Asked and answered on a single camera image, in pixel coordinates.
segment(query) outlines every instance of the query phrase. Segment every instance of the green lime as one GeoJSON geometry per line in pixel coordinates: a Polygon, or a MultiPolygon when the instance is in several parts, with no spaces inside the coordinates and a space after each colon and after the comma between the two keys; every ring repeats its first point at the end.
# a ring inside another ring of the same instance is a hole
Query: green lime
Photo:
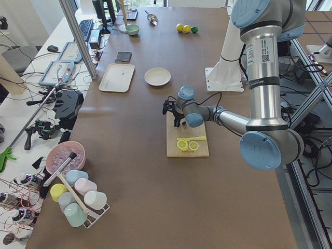
{"type": "Polygon", "coordinates": [[[184,25],[184,26],[183,26],[183,32],[184,32],[184,33],[189,33],[189,32],[190,32],[190,28],[191,28],[191,27],[190,27],[189,25],[184,25]]]}
{"type": "Polygon", "coordinates": [[[198,27],[196,27],[196,26],[191,27],[191,31],[192,31],[194,34],[197,33],[197,32],[198,32],[198,27]]]}

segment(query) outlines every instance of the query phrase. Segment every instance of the lemon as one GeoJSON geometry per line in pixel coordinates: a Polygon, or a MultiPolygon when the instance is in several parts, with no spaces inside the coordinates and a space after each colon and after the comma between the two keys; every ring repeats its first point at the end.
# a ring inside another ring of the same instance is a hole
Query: lemon
{"type": "Polygon", "coordinates": [[[188,145],[189,149],[191,149],[192,151],[198,150],[198,143],[196,141],[191,141],[188,145]]]}
{"type": "Polygon", "coordinates": [[[176,143],[176,146],[181,150],[181,151],[185,151],[188,149],[188,143],[187,141],[184,140],[179,140],[176,143]]]}
{"type": "Polygon", "coordinates": [[[191,30],[191,27],[189,25],[184,25],[184,27],[183,27],[183,32],[184,33],[189,33],[190,30],[191,30]]]}
{"type": "Polygon", "coordinates": [[[179,23],[179,24],[176,26],[176,30],[177,30],[178,32],[182,32],[182,30],[183,30],[183,24],[182,24],[182,23],[179,23]]]}

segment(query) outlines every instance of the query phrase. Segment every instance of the ice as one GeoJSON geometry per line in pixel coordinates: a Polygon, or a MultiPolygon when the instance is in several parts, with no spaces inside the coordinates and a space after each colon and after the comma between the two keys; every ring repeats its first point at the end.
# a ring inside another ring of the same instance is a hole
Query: ice
{"type": "Polygon", "coordinates": [[[76,153],[75,159],[73,159],[65,169],[62,170],[63,174],[67,174],[69,170],[75,170],[81,164],[84,158],[84,152],[76,146],[65,147],[60,146],[57,154],[52,157],[53,166],[51,170],[54,172],[61,164],[69,157],[70,153],[76,153]]]}

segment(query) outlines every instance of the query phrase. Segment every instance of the metal scoop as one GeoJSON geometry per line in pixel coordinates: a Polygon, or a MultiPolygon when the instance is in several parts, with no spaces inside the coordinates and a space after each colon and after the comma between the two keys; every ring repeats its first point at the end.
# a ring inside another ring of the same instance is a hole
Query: metal scoop
{"type": "Polygon", "coordinates": [[[145,10],[145,12],[147,13],[147,19],[149,20],[149,22],[152,23],[154,26],[157,26],[158,18],[156,17],[156,15],[149,14],[149,12],[147,12],[147,10],[145,10]]]}

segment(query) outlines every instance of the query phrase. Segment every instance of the green bowl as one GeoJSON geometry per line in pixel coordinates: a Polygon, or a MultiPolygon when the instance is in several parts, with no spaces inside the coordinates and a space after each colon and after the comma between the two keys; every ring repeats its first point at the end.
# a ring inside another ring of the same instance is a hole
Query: green bowl
{"type": "Polygon", "coordinates": [[[137,35],[140,31],[140,26],[138,26],[137,24],[129,24],[126,27],[126,31],[129,35],[137,35]]]}

